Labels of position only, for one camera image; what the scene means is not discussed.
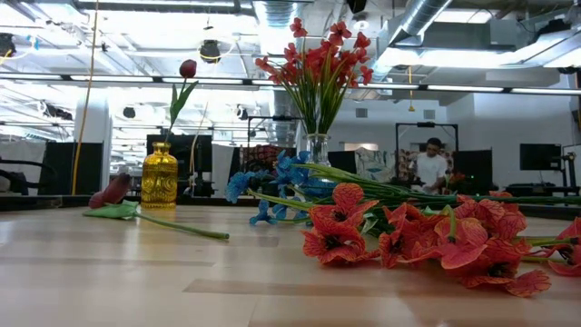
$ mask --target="green leaf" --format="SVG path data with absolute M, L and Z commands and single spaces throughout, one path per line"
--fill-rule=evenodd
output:
M 123 201 L 121 204 L 107 204 L 104 207 L 86 211 L 83 216 L 130 220 L 137 213 L 137 204 L 137 202 L 131 201 Z
M 172 125 L 173 123 L 175 123 L 175 120 L 178 118 L 178 114 L 185 106 L 185 103 L 188 101 L 188 97 L 190 97 L 190 93 L 193 91 L 197 84 L 198 81 L 195 81 L 192 84 L 190 84 L 190 86 L 188 86 L 188 88 L 185 89 L 185 91 L 183 91 L 183 93 L 180 94 L 175 103 L 172 104 L 172 107 L 170 108 L 170 119 Z
M 376 223 L 378 223 L 379 220 L 379 218 L 373 213 L 365 213 L 363 218 L 365 218 L 365 223 L 361 229 L 361 234 L 367 233 Z

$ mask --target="man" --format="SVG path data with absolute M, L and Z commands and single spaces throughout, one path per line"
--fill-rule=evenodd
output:
M 446 182 L 446 170 L 448 164 L 446 159 L 439 155 L 442 142 L 432 137 L 428 140 L 428 147 L 425 153 L 418 154 L 417 177 L 425 183 L 422 190 L 428 194 L 436 194 L 441 186 Z

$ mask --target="fluorescent light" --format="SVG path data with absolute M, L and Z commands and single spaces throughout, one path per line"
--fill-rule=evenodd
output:
M 0 74 L 0 78 L 6 79 L 31 79 L 31 80 L 60 80 L 57 74 Z
M 461 86 L 461 85 L 428 85 L 433 91 L 462 91 L 462 92 L 502 92 L 502 87 L 490 86 Z
M 561 55 L 552 62 L 545 64 L 546 68 L 581 66 L 581 47 Z
M 387 90 L 418 90 L 419 85 L 414 84 L 393 84 L 393 83 L 369 83 L 360 85 L 363 89 L 387 89 Z
M 554 95 L 581 95 L 581 90 L 576 89 L 548 89 L 548 88 L 513 88 L 513 94 L 554 94 Z
M 163 81 L 165 83 L 182 83 L 183 78 L 179 77 L 164 77 Z M 232 84 L 240 85 L 242 84 L 242 79 L 234 78 L 194 78 L 192 82 L 198 81 L 200 84 Z
M 71 79 L 74 81 L 88 81 L 89 75 L 72 75 Z M 93 76 L 95 82 L 152 82 L 151 77 L 146 76 Z

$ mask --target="light wood tabletop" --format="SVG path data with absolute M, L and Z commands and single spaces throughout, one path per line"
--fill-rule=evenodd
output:
M 581 278 L 549 272 L 549 291 L 520 299 L 466 290 L 435 269 L 322 267 L 302 254 L 304 224 L 250 226 L 256 208 L 148 212 L 230 233 L 228 242 L 139 220 L 83 217 L 83 210 L 0 213 L 0 326 L 518 327 L 581 320 Z M 551 235 L 570 222 L 528 224 L 527 235 Z

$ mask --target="white shirt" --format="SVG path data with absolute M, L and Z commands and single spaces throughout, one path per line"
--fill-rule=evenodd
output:
M 444 177 L 448 169 L 448 163 L 441 155 L 435 155 L 430 158 L 426 153 L 421 153 L 418 154 L 417 163 L 417 176 L 425 183 L 424 187 L 430 187 L 438 178 Z

